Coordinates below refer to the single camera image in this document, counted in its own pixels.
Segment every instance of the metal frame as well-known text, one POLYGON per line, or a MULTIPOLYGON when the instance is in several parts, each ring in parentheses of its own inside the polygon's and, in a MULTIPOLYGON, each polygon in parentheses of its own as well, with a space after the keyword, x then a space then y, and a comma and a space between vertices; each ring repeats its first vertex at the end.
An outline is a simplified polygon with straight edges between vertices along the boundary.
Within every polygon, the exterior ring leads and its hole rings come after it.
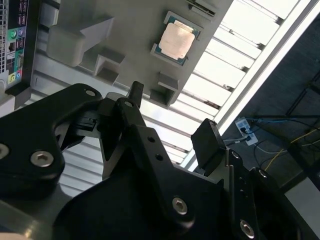
MULTIPOLYGON (((233 120, 239 115, 241 110, 258 91, 259 87, 265 82, 272 70, 290 50, 295 41, 302 35, 308 25, 318 15, 319 8, 319 0, 310 1, 298 18, 293 21, 293 24, 288 28, 288 31, 283 34, 283 36, 281 38, 278 37, 275 40, 271 40, 274 48, 271 49, 272 46, 269 46, 271 42, 265 47, 263 51, 263 54, 265 55, 264 60, 259 60, 260 67, 254 71, 253 68, 256 66, 253 64, 249 72, 241 80, 224 106, 222 106, 218 114, 214 117, 221 134, 225 133, 230 124, 232 124, 233 120)), ((187 165, 188 161, 190 160, 192 160, 192 167, 189 168, 189 170, 193 171, 197 167, 196 164, 193 164, 196 161, 194 158, 188 157, 182 162, 182 164, 187 165)))

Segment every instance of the power strip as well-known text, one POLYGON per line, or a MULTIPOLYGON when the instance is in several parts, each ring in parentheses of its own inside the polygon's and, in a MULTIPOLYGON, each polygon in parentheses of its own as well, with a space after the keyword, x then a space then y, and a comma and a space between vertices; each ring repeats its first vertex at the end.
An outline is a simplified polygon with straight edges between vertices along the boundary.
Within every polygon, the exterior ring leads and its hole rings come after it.
POLYGON ((234 123, 243 137, 244 136, 250 137, 249 141, 245 141, 248 146, 251 146, 251 145, 256 144, 258 142, 256 135, 254 133, 251 133, 250 125, 245 117, 241 117, 241 118, 235 120, 234 123))

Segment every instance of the slatted metal surface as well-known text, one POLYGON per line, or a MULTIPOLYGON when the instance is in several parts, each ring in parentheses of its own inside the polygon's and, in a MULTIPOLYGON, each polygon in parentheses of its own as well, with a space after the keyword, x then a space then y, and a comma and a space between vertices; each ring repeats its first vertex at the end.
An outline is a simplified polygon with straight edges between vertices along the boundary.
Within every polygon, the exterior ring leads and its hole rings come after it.
MULTIPOLYGON (((54 25, 59 17, 52 2, 44 1, 42 7, 40 21, 46 27, 54 25)), ((150 103, 148 97, 143 99, 140 111, 145 122, 156 129, 173 162, 186 167, 194 159, 191 134, 205 118, 215 118, 296 3, 235 0, 177 101, 164 109, 150 103)), ((47 39, 48 33, 40 30, 32 96, 26 105, 75 83, 88 84, 103 96, 108 92, 127 93, 123 86, 110 86, 81 66, 72 68, 48 58, 47 39)), ((97 139, 85 138, 64 157, 66 167, 60 184, 69 195, 75 196, 101 181, 103 163, 97 139)))

